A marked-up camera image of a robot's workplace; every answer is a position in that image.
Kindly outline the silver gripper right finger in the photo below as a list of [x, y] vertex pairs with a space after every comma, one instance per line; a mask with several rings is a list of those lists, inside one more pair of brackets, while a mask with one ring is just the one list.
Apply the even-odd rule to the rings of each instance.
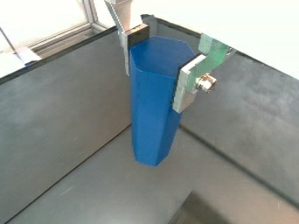
[[178, 113], [192, 104], [200, 90], [208, 93], [215, 88], [218, 79], [211, 76], [211, 71], [234, 53], [228, 45], [204, 33], [200, 35], [199, 51], [179, 69], [172, 98], [172, 109]]

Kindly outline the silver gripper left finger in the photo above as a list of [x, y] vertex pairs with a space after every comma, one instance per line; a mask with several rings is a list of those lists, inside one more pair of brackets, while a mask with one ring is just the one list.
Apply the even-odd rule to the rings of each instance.
[[104, 0], [118, 28], [118, 36], [124, 51], [126, 74], [130, 74], [130, 48], [150, 38], [150, 26], [132, 12], [134, 0]]

